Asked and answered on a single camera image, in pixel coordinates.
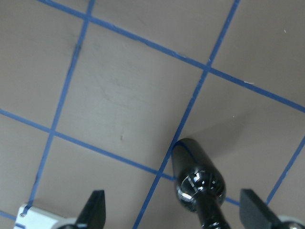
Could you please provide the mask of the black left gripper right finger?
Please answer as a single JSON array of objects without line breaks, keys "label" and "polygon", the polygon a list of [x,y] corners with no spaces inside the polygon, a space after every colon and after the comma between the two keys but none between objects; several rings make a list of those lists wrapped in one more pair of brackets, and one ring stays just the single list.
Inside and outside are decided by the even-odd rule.
[{"label": "black left gripper right finger", "polygon": [[275,229],[280,219],[252,189],[240,192],[239,217],[245,229]]}]

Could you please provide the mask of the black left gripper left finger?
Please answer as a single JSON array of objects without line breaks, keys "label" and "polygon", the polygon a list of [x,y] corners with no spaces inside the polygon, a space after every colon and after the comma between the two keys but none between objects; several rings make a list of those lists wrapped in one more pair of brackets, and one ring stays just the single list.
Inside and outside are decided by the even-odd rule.
[{"label": "black left gripper left finger", "polygon": [[104,190],[91,193],[74,225],[76,229],[102,229],[106,222]]}]

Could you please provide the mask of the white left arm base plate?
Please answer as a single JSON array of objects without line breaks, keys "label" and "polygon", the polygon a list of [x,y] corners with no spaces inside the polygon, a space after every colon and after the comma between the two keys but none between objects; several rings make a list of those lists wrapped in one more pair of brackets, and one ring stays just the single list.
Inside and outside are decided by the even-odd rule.
[{"label": "white left arm base plate", "polygon": [[76,218],[65,218],[37,207],[25,210],[26,206],[24,203],[19,207],[14,229],[58,229],[76,221]]}]

